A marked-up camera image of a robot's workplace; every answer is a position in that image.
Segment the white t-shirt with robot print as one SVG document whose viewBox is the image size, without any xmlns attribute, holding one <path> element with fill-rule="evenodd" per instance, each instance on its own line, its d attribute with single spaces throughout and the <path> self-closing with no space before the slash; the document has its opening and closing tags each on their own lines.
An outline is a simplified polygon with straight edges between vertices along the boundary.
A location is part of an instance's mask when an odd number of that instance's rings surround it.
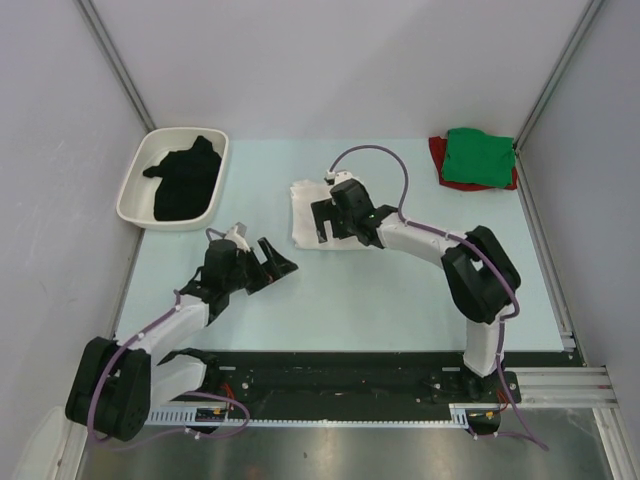
<svg viewBox="0 0 640 480">
<path fill-rule="evenodd" d="M 295 246 L 299 249 L 325 251 L 384 249 L 383 242 L 382 248 L 366 247 L 360 244 L 355 237 L 343 240 L 333 239 L 323 244 L 318 242 L 311 203 L 331 199 L 330 190 L 332 188 L 324 180 L 321 182 L 300 180 L 294 182 L 290 187 L 293 213 L 292 239 Z"/>
</svg>

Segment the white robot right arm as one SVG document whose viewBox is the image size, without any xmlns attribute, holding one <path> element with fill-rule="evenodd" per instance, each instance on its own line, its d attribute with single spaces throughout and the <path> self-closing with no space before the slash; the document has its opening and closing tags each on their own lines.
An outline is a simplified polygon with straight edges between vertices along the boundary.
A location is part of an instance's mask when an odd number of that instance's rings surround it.
<svg viewBox="0 0 640 480">
<path fill-rule="evenodd" d="M 374 206 L 365 186 L 347 179 L 311 203 L 320 244 L 355 239 L 365 247 L 412 255 L 440 267 L 452 300 L 467 319 L 463 393 L 484 401 L 497 389 L 505 323 L 520 313 L 521 277 L 494 233 L 478 226 L 456 234 L 406 218 L 399 207 Z"/>
</svg>

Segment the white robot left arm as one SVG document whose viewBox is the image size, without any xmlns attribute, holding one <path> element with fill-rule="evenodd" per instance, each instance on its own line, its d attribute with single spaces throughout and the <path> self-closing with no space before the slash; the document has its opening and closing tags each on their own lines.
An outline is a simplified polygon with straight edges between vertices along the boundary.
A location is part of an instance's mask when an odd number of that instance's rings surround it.
<svg viewBox="0 0 640 480">
<path fill-rule="evenodd" d="M 258 245 L 263 260 L 237 240 L 211 241 L 203 264 L 175 291 L 167 312 L 126 340 L 90 340 L 64 407 L 66 419 L 85 426 L 97 442 L 126 442 L 137 436 L 152 410 L 182 396 L 245 412 L 235 398 L 219 395 L 222 380 L 215 354 L 178 346 L 209 327 L 233 294 L 257 293 L 297 271 L 297 264 L 266 238 Z"/>
</svg>

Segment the black t-shirt in bin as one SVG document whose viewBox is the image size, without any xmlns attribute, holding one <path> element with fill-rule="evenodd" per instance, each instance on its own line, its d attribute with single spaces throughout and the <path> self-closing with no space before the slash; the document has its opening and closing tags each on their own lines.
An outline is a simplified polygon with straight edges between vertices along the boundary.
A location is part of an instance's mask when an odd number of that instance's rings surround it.
<svg viewBox="0 0 640 480">
<path fill-rule="evenodd" d="M 145 169 L 146 178 L 160 178 L 154 197 L 154 219 L 161 222 L 195 219 L 208 209 L 217 183 L 221 156 L 211 141 L 198 136 L 187 150 L 170 151 Z"/>
</svg>

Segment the red folded t-shirt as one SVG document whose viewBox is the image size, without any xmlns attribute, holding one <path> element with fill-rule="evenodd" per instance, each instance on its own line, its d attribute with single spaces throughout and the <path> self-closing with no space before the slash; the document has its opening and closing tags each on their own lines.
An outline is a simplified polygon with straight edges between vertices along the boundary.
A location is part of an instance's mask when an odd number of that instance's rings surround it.
<svg viewBox="0 0 640 480">
<path fill-rule="evenodd" d="M 428 139 L 428 143 L 429 143 L 429 149 L 430 149 L 433 162 L 436 166 L 438 180 L 442 186 L 460 190 L 460 191 L 468 191 L 468 192 L 475 192 L 475 191 L 482 191 L 482 190 L 489 190 L 489 189 L 515 190 L 517 188 L 518 174 L 517 174 L 516 166 L 513 170 L 512 184 L 507 186 L 506 188 L 493 188 L 493 187 L 480 186 L 476 184 L 464 184 L 464 183 L 446 181 L 442 176 L 441 170 L 442 170 L 444 157 L 445 157 L 447 137 L 446 138 L 431 137 Z"/>
</svg>

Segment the green folded t-shirt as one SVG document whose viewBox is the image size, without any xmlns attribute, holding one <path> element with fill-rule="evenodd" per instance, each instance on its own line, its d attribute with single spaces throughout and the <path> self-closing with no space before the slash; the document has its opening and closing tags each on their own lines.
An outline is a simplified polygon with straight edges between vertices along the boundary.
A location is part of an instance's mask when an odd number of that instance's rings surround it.
<svg viewBox="0 0 640 480">
<path fill-rule="evenodd" d="M 455 128 L 447 133 L 442 176 L 446 181 L 506 188 L 515 168 L 513 139 L 473 128 Z"/>
</svg>

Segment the white plastic bin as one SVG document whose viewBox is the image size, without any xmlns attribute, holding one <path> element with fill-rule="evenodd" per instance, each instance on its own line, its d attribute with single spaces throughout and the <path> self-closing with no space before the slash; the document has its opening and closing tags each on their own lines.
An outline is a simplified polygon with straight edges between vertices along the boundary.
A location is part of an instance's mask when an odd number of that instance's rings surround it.
<svg viewBox="0 0 640 480">
<path fill-rule="evenodd" d="M 185 220 L 158 220 L 155 218 L 156 191 L 160 177 L 146 177 L 143 172 L 158 166 L 174 151 L 187 150 L 202 136 L 212 143 L 221 157 L 216 185 L 204 212 Z M 218 129 L 200 127 L 160 128 L 147 134 L 141 141 L 120 188 L 116 212 L 118 216 L 140 228 L 154 231 L 193 231 L 208 226 L 213 219 L 225 181 L 230 150 L 229 136 Z"/>
</svg>

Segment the right aluminium corner post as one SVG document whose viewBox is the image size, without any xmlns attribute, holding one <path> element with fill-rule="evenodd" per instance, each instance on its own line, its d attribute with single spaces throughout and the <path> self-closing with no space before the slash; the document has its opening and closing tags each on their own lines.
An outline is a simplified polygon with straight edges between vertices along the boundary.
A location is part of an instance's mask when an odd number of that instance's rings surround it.
<svg viewBox="0 0 640 480">
<path fill-rule="evenodd" d="M 565 46 L 561 50 L 561 53 L 548 76 L 540 95 L 535 101 L 522 128 L 515 138 L 514 147 L 517 152 L 520 152 L 525 146 L 536 124 L 550 103 L 555 91 L 559 87 L 560 82 L 565 76 L 572 60 L 596 23 L 599 14 L 607 4 L 608 1 L 606 0 L 590 0 L 586 3 L 583 12 L 581 13 L 576 25 L 573 27 Z"/>
</svg>

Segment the aluminium corner post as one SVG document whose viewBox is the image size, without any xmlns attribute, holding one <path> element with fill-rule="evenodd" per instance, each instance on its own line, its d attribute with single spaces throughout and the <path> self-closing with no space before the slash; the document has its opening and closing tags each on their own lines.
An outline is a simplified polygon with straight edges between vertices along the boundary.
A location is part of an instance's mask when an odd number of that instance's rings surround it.
<svg viewBox="0 0 640 480">
<path fill-rule="evenodd" d="M 550 103 L 555 91 L 559 87 L 560 82 L 565 76 L 572 60 L 596 23 L 599 14 L 607 4 L 608 1 L 606 0 L 590 0 L 586 3 L 583 12 L 581 13 L 576 25 L 573 27 L 565 46 L 561 50 L 561 53 L 548 76 L 540 95 L 535 101 L 522 128 L 515 138 L 514 147 L 517 152 L 520 152 L 525 146 L 536 124 Z"/>
<path fill-rule="evenodd" d="M 155 130 L 151 113 L 95 3 L 91 0 L 74 0 L 73 3 L 144 130 L 147 133 Z"/>
</svg>

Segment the left aluminium corner post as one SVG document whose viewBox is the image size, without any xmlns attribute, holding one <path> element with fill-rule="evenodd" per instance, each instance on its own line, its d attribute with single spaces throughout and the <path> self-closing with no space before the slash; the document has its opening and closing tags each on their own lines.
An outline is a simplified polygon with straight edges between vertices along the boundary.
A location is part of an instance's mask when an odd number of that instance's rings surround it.
<svg viewBox="0 0 640 480">
<path fill-rule="evenodd" d="M 91 0 L 74 0 L 73 3 L 144 130 L 147 133 L 155 130 L 151 113 L 95 3 Z"/>
</svg>

